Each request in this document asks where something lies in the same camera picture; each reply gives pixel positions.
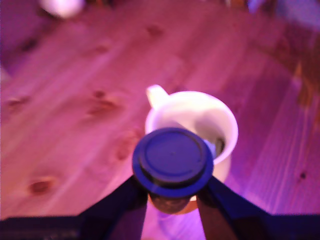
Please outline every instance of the wooden table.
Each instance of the wooden table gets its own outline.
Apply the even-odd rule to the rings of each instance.
[[[78,214],[126,180],[152,84],[230,107],[232,190],[270,213],[320,213],[319,33],[197,0],[92,6],[52,24],[1,83],[2,219]],[[143,240],[204,238],[197,209],[148,204]]]

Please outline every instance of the black lid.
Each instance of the black lid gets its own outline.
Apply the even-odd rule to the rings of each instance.
[[[133,172],[150,192],[163,197],[194,195],[213,172],[205,142],[182,128],[168,127],[144,136],[133,153]]]

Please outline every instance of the mug rim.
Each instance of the mug rim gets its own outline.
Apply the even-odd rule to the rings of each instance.
[[[232,151],[236,147],[236,144],[238,141],[238,136],[239,136],[239,128],[238,128],[237,120],[236,120],[234,114],[232,113],[232,111],[230,110],[230,108],[223,101],[221,101],[220,99],[216,98],[215,96],[212,96],[212,95],[207,94],[205,92],[179,91],[179,92],[172,93],[169,96],[171,98],[171,97],[175,97],[177,95],[186,95],[186,94],[201,95],[204,97],[208,97],[211,101],[219,102],[221,104],[221,106],[223,106],[223,109],[226,110],[226,114],[228,116],[228,119],[230,119],[233,134],[232,134],[232,137],[229,141],[229,144],[226,145],[224,147],[222,153],[213,160],[213,163],[216,165],[216,164],[222,162],[224,159],[226,159],[229,155],[231,155]],[[148,112],[146,120],[145,120],[145,126],[144,126],[145,134],[149,134],[149,133],[153,132],[154,130],[156,130],[151,125],[151,122],[153,122],[153,120],[155,119],[156,112],[158,112],[160,109],[164,108],[165,106],[169,105],[172,102],[170,100],[170,98],[168,101],[164,102],[163,105],[161,105],[158,109],[151,108],[151,110]]]

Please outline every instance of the white mug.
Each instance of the white mug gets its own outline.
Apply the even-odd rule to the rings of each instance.
[[[145,121],[145,133],[177,127],[185,128],[211,143],[222,138],[224,148],[213,160],[212,175],[224,182],[231,167],[231,153],[238,140],[238,124],[231,110],[219,99],[204,92],[180,91],[167,94],[159,85],[147,88],[152,107]]]

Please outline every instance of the mug handle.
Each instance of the mug handle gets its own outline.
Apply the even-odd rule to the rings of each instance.
[[[146,96],[152,108],[157,109],[169,100],[169,94],[159,85],[152,85],[146,89]]]

